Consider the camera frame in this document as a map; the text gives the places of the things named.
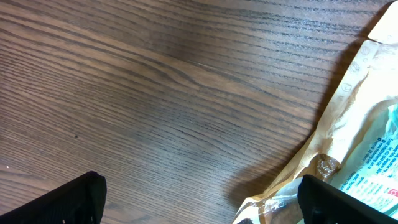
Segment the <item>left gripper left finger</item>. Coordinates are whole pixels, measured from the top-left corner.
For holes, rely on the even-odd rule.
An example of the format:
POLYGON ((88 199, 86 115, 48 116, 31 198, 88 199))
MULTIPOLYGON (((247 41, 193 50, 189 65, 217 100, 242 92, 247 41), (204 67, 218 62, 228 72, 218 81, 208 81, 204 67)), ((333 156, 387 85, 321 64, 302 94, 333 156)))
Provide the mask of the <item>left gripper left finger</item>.
POLYGON ((105 177, 90 171, 1 215, 1 224, 100 224, 106 194, 105 177))

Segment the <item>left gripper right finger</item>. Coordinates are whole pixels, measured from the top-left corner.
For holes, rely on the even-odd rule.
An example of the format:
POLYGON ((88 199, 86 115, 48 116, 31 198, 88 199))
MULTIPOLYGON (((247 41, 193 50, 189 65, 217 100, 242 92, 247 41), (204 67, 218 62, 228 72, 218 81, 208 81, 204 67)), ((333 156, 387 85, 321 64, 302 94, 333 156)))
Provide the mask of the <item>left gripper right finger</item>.
POLYGON ((397 224, 397 220, 312 175, 303 176, 297 197, 305 224, 397 224))

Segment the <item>brown white snack bag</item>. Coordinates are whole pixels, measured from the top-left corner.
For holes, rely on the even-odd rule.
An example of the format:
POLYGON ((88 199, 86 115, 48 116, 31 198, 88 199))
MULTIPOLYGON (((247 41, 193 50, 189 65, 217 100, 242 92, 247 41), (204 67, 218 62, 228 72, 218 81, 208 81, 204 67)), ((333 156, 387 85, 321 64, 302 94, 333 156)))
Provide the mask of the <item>brown white snack bag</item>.
POLYGON ((359 48, 313 134, 263 193, 245 199, 233 223, 304 223, 297 197, 303 176, 331 185, 373 121, 391 105, 397 105, 396 2, 359 48))

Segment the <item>teal tissue packet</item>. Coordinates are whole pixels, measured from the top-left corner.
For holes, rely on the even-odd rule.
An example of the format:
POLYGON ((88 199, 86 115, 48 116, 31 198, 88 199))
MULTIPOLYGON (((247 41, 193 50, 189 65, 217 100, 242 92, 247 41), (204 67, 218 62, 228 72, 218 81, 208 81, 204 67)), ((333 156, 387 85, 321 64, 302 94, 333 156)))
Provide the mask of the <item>teal tissue packet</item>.
POLYGON ((373 121, 330 184, 397 219, 397 105, 373 121))

